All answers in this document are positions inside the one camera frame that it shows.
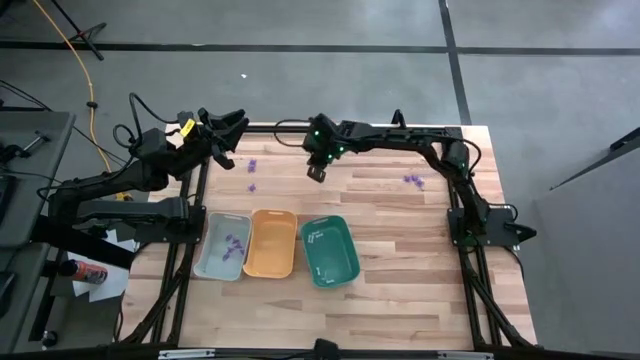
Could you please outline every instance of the gray floor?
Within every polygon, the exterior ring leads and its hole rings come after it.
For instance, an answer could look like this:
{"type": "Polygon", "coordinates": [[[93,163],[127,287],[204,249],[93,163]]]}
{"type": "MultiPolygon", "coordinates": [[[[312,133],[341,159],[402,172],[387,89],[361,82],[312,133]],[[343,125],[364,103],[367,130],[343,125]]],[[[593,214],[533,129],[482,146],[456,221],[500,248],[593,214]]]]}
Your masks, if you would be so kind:
{"type": "MultiPolygon", "coordinates": [[[[84,25],[108,22],[99,35],[103,41],[445,45],[437,0],[61,3],[84,25]]],[[[640,46],[640,2],[633,0],[450,0],[449,9],[458,46],[640,46]]],[[[29,3],[0,19],[0,37],[57,41],[29,3]]],[[[99,141],[119,155],[125,151],[113,142],[111,128],[130,123],[130,91],[166,117],[205,106],[217,113],[244,108],[258,121],[322,111],[335,119],[387,122],[401,108],[411,123],[460,124],[445,54],[105,52],[103,62],[82,56],[100,104],[99,141]]],[[[534,198],[640,123],[637,57],[460,56],[460,64],[471,120],[490,128],[506,198],[534,227],[534,198]]],[[[78,127],[88,129],[86,83],[69,52],[0,50],[0,78],[56,110],[75,112],[78,127]]],[[[151,126],[158,123],[145,116],[143,127],[151,126]]],[[[69,149],[58,178],[103,170],[82,138],[74,135],[69,149]]],[[[522,248],[539,342],[552,349],[615,351],[585,342],[557,264],[539,242],[522,248]]],[[[65,314],[55,324],[63,335],[60,347],[109,341],[116,302],[72,303],[57,305],[65,314]]]]}

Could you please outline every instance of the wooden table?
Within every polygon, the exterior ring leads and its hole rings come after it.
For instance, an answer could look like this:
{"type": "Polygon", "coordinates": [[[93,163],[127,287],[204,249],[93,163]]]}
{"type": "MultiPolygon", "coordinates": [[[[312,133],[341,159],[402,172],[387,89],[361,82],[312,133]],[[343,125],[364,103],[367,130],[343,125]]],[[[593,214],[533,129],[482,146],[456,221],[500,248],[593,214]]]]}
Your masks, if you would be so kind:
{"type": "MultiPolygon", "coordinates": [[[[478,190],[490,202],[503,202],[487,127],[463,127],[463,134],[482,149],[478,190]]],[[[281,138],[295,143],[302,136],[281,138]]],[[[180,143],[179,136],[173,139],[180,143]]],[[[362,272],[350,285],[315,288],[298,239],[294,271],[285,279],[244,275],[237,282],[221,282],[192,275],[180,346],[308,349],[321,337],[344,349],[472,348],[460,262],[445,216],[447,185],[423,158],[390,150],[349,154],[330,165],[325,182],[318,184],[306,176],[304,151],[279,145],[271,135],[245,134],[230,157],[236,162],[233,170],[214,162],[209,168],[204,198],[209,212],[250,215],[256,209],[283,209],[297,214],[299,224],[340,215],[352,231],[362,272]],[[247,171],[250,159],[258,160],[253,174],[247,171]],[[408,174],[424,178],[424,191],[403,181],[408,174]],[[255,193],[247,190],[250,184],[256,185],[255,193]]],[[[178,196],[179,188],[172,181],[150,201],[178,196]]],[[[152,244],[135,261],[123,300],[122,337],[158,296],[167,247],[152,244]]],[[[535,342],[516,261],[502,248],[486,248],[486,253],[497,303],[535,342]]],[[[486,312],[477,302],[489,341],[486,312]]]]}

